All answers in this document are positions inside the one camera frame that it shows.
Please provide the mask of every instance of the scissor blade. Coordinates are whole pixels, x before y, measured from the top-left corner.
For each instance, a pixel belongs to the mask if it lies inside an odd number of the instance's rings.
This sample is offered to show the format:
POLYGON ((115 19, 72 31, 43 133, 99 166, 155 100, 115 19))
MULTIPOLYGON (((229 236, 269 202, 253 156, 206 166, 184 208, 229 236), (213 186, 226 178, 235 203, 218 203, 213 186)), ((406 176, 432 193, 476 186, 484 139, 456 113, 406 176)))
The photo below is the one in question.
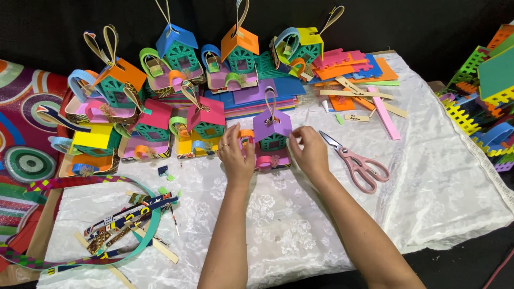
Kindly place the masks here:
POLYGON ((333 138, 329 137, 326 133, 322 132, 322 131, 319 131, 320 135, 325 139, 325 141, 334 147, 334 149, 339 149, 340 147, 342 147, 342 145, 338 142, 336 142, 333 138))

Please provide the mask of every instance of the table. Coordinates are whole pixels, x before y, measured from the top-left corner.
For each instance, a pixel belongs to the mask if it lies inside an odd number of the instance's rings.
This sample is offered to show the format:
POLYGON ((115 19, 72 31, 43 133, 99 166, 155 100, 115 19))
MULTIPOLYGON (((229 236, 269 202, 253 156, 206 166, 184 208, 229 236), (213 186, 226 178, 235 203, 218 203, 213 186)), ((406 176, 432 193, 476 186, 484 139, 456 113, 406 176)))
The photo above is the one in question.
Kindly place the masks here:
MULTIPOLYGON (((396 53, 385 57, 399 75, 399 87, 380 87, 390 102, 409 113, 392 115, 402 139, 392 141, 378 114, 369 123, 345 121, 319 104, 316 90, 300 98, 291 116, 293 127, 311 125, 323 130, 355 153, 386 165, 391 179, 373 195, 359 191, 344 162, 327 147, 336 178, 384 229, 402 253, 430 247, 448 249, 513 220, 514 192, 501 181, 482 151, 450 120, 426 82, 396 53)), ((369 111, 356 112, 369 114, 369 111)), ((251 128, 251 118, 240 121, 251 128)), ((196 288, 227 180, 217 157, 121 164, 118 175, 140 181, 152 190, 165 186, 182 190, 175 209, 180 237, 170 214, 157 234, 171 244, 180 260, 171 263, 155 248, 147 248, 119 269, 137 288, 196 288), (157 167, 168 165, 173 182, 157 178, 157 167)), ((47 261, 88 256, 73 238, 89 224, 127 205, 131 184, 97 184, 66 189, 53 228, 47 261)), ((351 270, 353 266, 328 213, 302 173, 292 166, 254 176, 247 209, 248 288, 264 288, 301 278, 351 270)), ((136 243, 130 235, 117 247, 136 243)), ((42 275, 40 289, 61 287, 123 288, 108 270, 73 269, 42 275)))

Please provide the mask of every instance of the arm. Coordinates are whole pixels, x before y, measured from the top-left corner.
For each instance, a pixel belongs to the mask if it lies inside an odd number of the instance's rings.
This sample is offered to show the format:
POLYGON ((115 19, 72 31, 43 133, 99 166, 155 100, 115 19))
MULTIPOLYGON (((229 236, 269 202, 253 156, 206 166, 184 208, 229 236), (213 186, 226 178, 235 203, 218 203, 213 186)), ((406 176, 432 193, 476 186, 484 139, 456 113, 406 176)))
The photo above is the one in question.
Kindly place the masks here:
POLYGON ((328 169, 326 144, 312 127, 289 137, 300 168, 326 200, 341 232, 348 256, 371 289, 425 289, 393 242, 328 169), (296 138, 301 137, 298 145, 296 138))
POLYGON ((253 176, 253 138, 246 144, 249 161, 239 149, 240 125, 231 126, 218 144, 218 157, 225 165, 227 189, 201 270, 199 289, 244 289, 248 280, 246 259, 246 196, 253 176))

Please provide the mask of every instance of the red cord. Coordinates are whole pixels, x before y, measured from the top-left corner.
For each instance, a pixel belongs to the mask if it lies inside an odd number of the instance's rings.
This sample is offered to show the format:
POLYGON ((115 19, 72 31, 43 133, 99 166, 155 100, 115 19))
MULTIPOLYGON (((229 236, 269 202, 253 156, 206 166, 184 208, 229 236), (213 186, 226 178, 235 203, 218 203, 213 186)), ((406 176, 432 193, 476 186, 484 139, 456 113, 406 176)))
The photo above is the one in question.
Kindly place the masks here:
POLYGON ((491 282, 493 281, 493 279, 496 277, 498 272, 500 272, 500 270, 503 268, 503 266, 505 266, 505 264, 507 264, 507 262, 510 260, 510 257, 512 257, 512 255, 514 255, 514 248, 512 248, 512 250, 510 251, 510 254, 507 256, 507 259, 505 259, 505 261, 503 261, 503 263, 500 266, 498 266, 496 271, 494 271, 491 278, 489 278, 489 281, 487 281, 487 284, 485 284, 485 286, 482 289, 487 289, 487 287, 489 287, 489 285, 491 285, 491 282))

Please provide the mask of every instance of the black backdrop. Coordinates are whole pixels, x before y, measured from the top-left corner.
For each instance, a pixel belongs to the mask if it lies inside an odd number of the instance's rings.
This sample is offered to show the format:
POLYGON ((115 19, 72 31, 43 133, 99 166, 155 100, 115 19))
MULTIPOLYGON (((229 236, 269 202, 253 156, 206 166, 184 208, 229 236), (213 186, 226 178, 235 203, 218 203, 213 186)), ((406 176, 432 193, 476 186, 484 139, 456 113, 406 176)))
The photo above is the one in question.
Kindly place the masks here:
MULTIPOLYGON (((344 1, 345 13, 323 33, 325 51, 395 49, 425 80, 449 80, 476 45, 486 46, 514 19, 513 0, 344 1)), ((320 27, 334 0, 252 0, 243 27, 265 51, 287 27, 320 27)), ((193 32, 199 47, 220 46, 235 23, 235 0, 169 0, 172 23, 193 32)), ((154 0, 0 0, 0 59, 68 75, 99 72, 103 63, 82 38, 113 24, 117 55, 140 67, 166 21, 154 0)))

